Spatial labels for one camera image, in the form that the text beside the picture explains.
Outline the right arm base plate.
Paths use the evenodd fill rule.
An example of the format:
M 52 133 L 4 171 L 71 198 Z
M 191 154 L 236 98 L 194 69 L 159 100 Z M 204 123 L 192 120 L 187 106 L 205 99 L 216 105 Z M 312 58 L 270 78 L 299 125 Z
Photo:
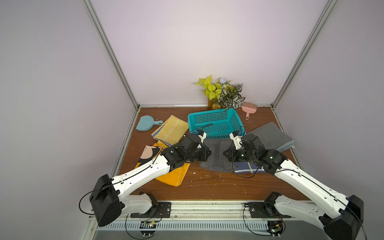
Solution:
M 249 202 L 247 205 L 251 218 L 253 219 L 291 218 L 291 216 L 280 214 L 273 205 L 265 204 L 264 202 Z

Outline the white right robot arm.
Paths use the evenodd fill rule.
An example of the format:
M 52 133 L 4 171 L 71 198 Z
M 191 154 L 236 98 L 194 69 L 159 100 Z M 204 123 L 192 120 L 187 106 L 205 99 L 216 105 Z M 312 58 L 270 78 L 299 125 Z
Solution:
M 324 230 L 332 240 L 355 240 L 364 229 L 364 202 L 346 196 L 316 180 L 275 149 L 266 149 L 253 134 L 230 134 L 234 147 L 224 152 L 230 162 L 249 162 L 297 189 L 313 203 L 302 203 L 278 193 L 270 204 L 279 214 L 294 217 Z

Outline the dark grey checked pillowcase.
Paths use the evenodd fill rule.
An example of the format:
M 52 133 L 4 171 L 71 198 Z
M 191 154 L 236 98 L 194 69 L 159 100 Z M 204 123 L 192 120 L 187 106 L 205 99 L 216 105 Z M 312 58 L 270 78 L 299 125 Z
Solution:
M 233 140 L 205 139 L 204 144 L 212 152 L 206 162 L 200 162 L 200 167 L 213 172 L 230 173 L 234 171 L 232 162 L 224 156 L 224 152 L 234 148 Z

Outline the orange patterned pillowcase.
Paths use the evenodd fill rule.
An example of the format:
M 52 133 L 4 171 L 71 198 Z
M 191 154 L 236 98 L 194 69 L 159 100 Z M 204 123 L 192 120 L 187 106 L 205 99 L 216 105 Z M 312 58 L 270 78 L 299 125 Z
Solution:
M 167 147 L 168 146 L 162 141 L 157 141 L 157 143 L 155 143 L 153 146 L 146 145 L 138 163 L 135 166 L 135 169 L 151 160 L 154 160 L 155 157 L 157 157 L 160 152 L 162 152 Z M 179 187 L 182 184 L 190 165 L 191 163 L 183 163 L 176 168 L 170 167 L 169 173 L 157 177 L 156 180 L 173 187 Z

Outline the light grey pillowcase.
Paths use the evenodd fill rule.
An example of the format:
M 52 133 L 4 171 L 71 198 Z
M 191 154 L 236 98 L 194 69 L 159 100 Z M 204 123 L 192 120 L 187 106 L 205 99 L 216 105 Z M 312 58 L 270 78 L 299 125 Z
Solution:
M 251 131 L 250 134 L 259 137 L 266 149 L 275 149 L 282 153 L 294 146 L 294 141 L 273 122 Z

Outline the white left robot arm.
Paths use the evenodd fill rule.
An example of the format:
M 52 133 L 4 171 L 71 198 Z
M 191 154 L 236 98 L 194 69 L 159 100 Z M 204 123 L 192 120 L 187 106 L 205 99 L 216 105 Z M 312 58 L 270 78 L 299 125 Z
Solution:
M 133 195 L 133 192 L 186 162 L 207 161 L 212 152 L 204 144 L 206 137 L 202 130 L 189 133 L 179 143 L 163 149 L 153 160 L 130 172 L 115 177 L 101 176 L 89 194 L 98 226 L 104 227 L 122 214 L 153 215 L 157 200 L 149 194 Z

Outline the navy striped pillowcase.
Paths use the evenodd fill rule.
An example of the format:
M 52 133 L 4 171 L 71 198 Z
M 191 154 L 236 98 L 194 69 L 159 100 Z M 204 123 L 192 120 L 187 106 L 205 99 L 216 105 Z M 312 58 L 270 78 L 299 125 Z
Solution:
M 237 162 L 234 163 L 234 171 L 236 174 L 247 174 L 251 173 L 264 173 L 265 171 L 261 168 L 258 168 L 254 163 L 249 162 Z

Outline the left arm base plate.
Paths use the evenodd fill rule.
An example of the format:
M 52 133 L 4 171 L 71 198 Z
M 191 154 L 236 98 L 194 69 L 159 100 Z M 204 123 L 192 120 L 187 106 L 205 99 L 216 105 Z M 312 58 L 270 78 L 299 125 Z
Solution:
M 130 218 L 132 219 L 150 219 L 150 218 L 165 218 L 168 219 L 171 216 L 172 203 L 171 202 L 159 202 L 153 207 L 151 207 L 144 214 L 130 214 Z

